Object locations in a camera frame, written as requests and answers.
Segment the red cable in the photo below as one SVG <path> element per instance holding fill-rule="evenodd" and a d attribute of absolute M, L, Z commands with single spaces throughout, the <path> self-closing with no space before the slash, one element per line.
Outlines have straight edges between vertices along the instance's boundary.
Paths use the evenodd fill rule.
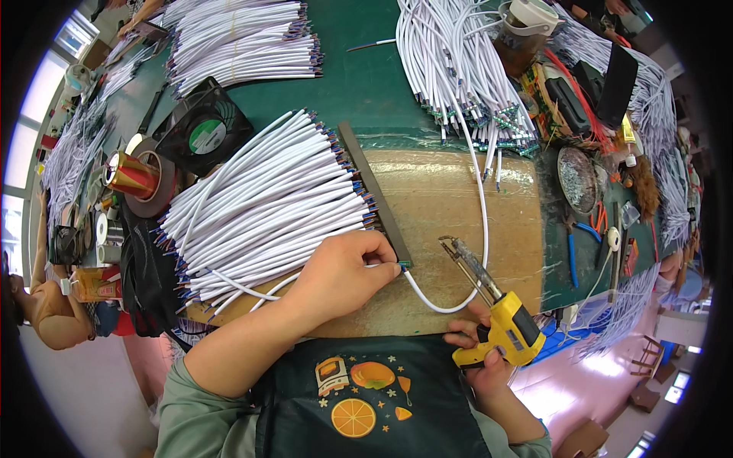
<path fill-rule="evenodd" d="M 575 80 L 575 78 L 570 75 L 570 71 L 560 62 L 560 59 L 555 55 L 554 52 L 550 51 L 550 49 L 545 48 L 545 55 L 550 58 L 553 64 L 557 66 L 560 71 L 563 73 L 563 75 L 567 76 L 568 80 L 570 80 L 570 84 L 572 85 L 572 90 L 575 93 L 575 95 L 578 97 L 578 100 L 581 103 L 581 106 L 583 107 L 583 111 L 585 111 L 586 116 L 588 117 L 588 120 L 591 123 L 591 141 L 597 141 L 600 143 L 600 149 L 601 152 L 607 153 L 611 151 L 615 151 L 616 148 L 614 147 L 613 142 L 608 139 L 608 136 L 603 131 L 603 126 L 601 125 L 600 121 L 598 121 L 598 118 L 596 117 L 595 113 L 591 109 L 591 106 L 588 104 L 588 101 L 583 96 L 583 91 L 581 90 L 581 87 L 578 85 L 578 82 Z"/>

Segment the woman's arm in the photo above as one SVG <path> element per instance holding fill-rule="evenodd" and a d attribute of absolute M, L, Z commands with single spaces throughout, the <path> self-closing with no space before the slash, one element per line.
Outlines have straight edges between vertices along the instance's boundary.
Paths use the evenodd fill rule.
<path fill-rule="evenodd" d="M 38 325 L 39 337 L 52 350 L 65 350 L 86 341 L 89 338 L 89 330 L 89 318 L 86 318 L 86 322 L 82 322 L 76 317 L 63 315 L 46 317 Z"/>
<path fill-rule="evenodd" d="M 63 265 L 54 264 L 54 273 L 56 274 L 56 276 L 59 277 L 59 279 L 69 278 L 69 275 L 66 272 L 66 267 Z M 86 313 L 86 308 L 82 306 L 73 296 L 65 297 L 69 300 L 71 309 L 74 312 L 73 319 L 75 319 L 79 323 L 79 326 L 76 327 L 75 330 L 77 332 L 82 332 L 86 339 L 86 337 L 88 337 L 92 333 L 92 322 L 89 320 L 89 315 Z"/>
<path fill-rule="evenodd" d="M 45 193 L 38 196 L 41 206 L 41 218 L 38 221 L 38 234 L 36 236 L 36 259 L 33 261 L 33 273 L 31 274 L 31 288 L 33 291 L 46 281 L 46 242 L 48 241 L 48 205 L 46 204 Z"/>
<path fill-rule="evenodd" d="M 375 255 L 381 265 L 364 267 L 365 254 Z M 397 257 L 381 233 L 329 237 L 282 299 L 206 336 L 184 357 L 185 367 L 201 388 L 242 396 L 300 337 L 361 308 L 399 273 Z"/>
<path fill-rule="evenodd" d="M 486 326 L 491 326 L 489 308 L 479 299 L 468 304 Z M 446 342 L 463 348 L 474 348 L 479 340 L 477 324 L 468 320 L 454 320 L 443 338 Z M 484 359 L 483 369 L 468 369 L 466 380 L 476 394 L 479 411 L 492 418 L 507 432 L 509 443 L 522 443 L 545 436 L 545 427 L 532 412 L 514 395 L 507 385 L 512 366 L 504 361 L 497 350 L 491 350 Z"/>
<path fill-rule="evenodd" d="M 158 8 L 163 6 L 163 0 L 146 0 L 142 4 L 142 7 L 135 13 L 135 15 L 117 32 L 117 37 L 122 38 L 126 33 L 130 31 L 134 26 L 138 25 L 140 21 L 148 19 L 148 17 L 154 12 L 158 11 Z"/>

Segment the cooling fan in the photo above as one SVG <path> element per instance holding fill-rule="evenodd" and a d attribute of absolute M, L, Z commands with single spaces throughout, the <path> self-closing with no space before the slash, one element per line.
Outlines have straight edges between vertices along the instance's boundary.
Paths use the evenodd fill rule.
<path fill-rule="evenodd" d="M 213 77 L 179 102 L 155 130 L 155 152 L 203 177 L 232 157 L 254 128 Z"/>

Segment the hand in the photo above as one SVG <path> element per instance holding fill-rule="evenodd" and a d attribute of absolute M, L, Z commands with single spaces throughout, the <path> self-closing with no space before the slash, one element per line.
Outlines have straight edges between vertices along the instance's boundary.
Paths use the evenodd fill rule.
<path fill-rule="evenodd" d="M 621 0 L 605 0 L 605 7 L 611 13 L 619 16 L 631 14 L 626 5 Z"/>
<path fill-rule="evenodd" d="M 48 215 L 48 201 L 46 200 L 45 191 L 38 192 L 36 194 L 36 198 L 38 199 L 38 204 L 41 207 L 41 215 L 47 216 Z"/>
<path fill-rule="evenodd" d="M 479 318 L 484 326 L 491 326 L 491 312 L 481 299 L 474 299 L 468 303 L 468 310 Z M 476 335 L 477 323 L 469 320 L 453 320 L 448 324 L 451 333 L 443 335 L 443 340 L 449 344 L 463 348 L 474 348 L 479 343 Z M 512 365 L 507 363 L 498 350 L 491 350 L 484 358 L 484 367 L 481 369 L 467 369 L 465 378 L 473 387 L 476 397 L 495 396 L 508 388 L 509 376 L 512 374 Z"/>
<path fill-rule="evenodd" d="M 135 21 L 134 19 L 130 19 L 124 26 L 119 28 L 119 31 L 117 32 L 117 38 L 122 39 L 125 37 L 125 35 L 134 27 L 136 26 L 138 21 Z"/>
<path fill-rule="evenodd" d="M 381 233 L 347 232 L 326 238 L 316 248 L 285 297 L 327 322 L 360 309 L 401 271 Z"/>
<path fill-rule="evenodd" d="M 124 7 L 127 4 L 126 0 L 107 0 L 107 10 L 116 10 L 117 8 Z"/>

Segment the wooden stool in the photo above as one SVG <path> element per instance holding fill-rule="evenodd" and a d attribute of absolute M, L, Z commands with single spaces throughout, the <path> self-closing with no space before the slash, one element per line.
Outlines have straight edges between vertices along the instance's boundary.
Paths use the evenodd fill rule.
<path fill-rule="evenodd" d="M 632 375 L 640 375 L 642 377 L 654 377 L 657 372 L 659 365 L 662 363 L 662 356 L 664 355 L 664 347 L 662 347 L 657 341 L 649 336 L 644 336 L 647 340 L 647 345 L 644 348 L 644 354 L 641 356 L 641 360 L 631 361 L 636 366 L 639 366 L 638 371 L 632 371 Z"/>

